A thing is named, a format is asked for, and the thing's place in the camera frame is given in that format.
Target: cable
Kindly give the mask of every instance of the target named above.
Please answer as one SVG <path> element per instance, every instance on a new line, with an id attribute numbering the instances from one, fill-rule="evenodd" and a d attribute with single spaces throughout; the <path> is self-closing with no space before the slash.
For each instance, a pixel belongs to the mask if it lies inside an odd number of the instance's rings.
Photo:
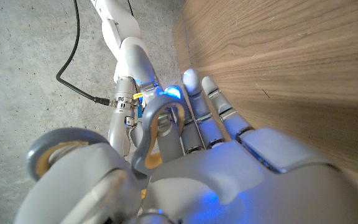
<path id="1" fill-rule="evenodd" d="M 131 10 L 132 16 L 134 16 L 134 12 L 132 11 L 132 7 L 131 7 L 131 4 L 129 3 L 129 0 L 128 0 L 128 5 L 129 5 L 129 9 Z"/>
<path id="2" fill-rule="evenodd" d="M 77 46 L 78 46 L 78 41 L 80 40 L 80 15 L 78 13 L 78 6 L 77 6 L 77 1 L 74 0 L 74 7 L 75 7 L 75 16 L 76 16 L 76 20 L 77 20 L 77 34 L 76 34 L 76 38 L 75 38 L 75 43 L 74 43 L 74 47 L 73 50 L 71 51 L 70 56 L 68 57 L 66 63 L 63 65 L 63 67 L 59 70 L 59 72 L 56 74 L 56 79 L 62 83 L 63 85 L 67 86 L 68 88 L 71 88 L 72 90 L 74 90 L 75 92 L 87 97 L 90 100 L 93 100 L 95 103 L 100 103 L 102 105 L 109 105 L 110 104 L 110 100 L 106 99 L 106 98 L 99 98 L 99 97 L 95 97 L 95 96 L 91 96 L 90 94 L 85 93 L 84 91 L 80 90 L 79 88 L 73 86 L 72 84 L 66 82 L 65 80 L 63 80 L 61 77 L 61 75 L 63 74 L 63 72 L 66 70 L 67 66 L 70 64 L 70 62 L 73 60 L 74 54 L 77 50 Z"/>

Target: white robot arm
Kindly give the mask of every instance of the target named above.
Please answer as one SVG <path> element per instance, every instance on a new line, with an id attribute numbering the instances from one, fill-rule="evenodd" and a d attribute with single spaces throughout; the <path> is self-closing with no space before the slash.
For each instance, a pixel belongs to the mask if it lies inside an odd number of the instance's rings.
<path id="1" fill-rule="evenodd" d="M 196 70 L 185 72 L 185 92 L 163 91 L 137 21 L 116 0 L 91 2 L 118 61 L 108 140 L 79 128 L 38 138 L 27 153 L 38 182 L 16 223 L 358 223 L 358 190 L 330 160 L 277 130 L 254 129 Z M 147 103 L 142 125 L 134 124 L 137 86 Z M 122 157 L 133 127 L 129 167 Z"/>

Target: wooden panel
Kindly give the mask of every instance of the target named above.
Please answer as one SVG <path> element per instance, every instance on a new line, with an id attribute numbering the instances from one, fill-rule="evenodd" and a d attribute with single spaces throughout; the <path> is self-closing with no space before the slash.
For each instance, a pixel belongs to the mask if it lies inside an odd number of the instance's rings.
<path id="1" fill-rule="evenodd" d="M 254 127 L 307 142 L 358 183 L 358 1 L 187 0 L 173 35 L 181 72 L 212 76 Z"/>

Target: gray concrete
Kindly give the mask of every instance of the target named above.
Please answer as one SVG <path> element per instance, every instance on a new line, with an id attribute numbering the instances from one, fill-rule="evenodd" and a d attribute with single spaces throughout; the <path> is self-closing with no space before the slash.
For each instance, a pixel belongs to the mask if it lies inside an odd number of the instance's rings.
<path id="1" fill-rule="evenodd" d="M 185 0 L 131 0 L 162 85 L 178 84 L 172 25 Z M 80 0 L 81 39 L 63 74 L 92 95 L 111 98 L 116 59 L 91 3 Z M 34 185 L 24 156 L 46 131 L 78 126 L 107 136 L 111 109 L 55 80 L 75 39 L 71 0 L 0 1 L 0 223 L 11 223 Z"/>

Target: yellow label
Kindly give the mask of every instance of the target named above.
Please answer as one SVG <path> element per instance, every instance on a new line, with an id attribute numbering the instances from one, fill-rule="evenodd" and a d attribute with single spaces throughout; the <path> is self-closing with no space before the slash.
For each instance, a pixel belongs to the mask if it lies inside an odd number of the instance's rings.
<path id="1" fill-rule="evenodd" d="M 134 100 L 140 98 L 140 97 L 143 97 L 143 93 L 136 93 L 134 94 Z"/>

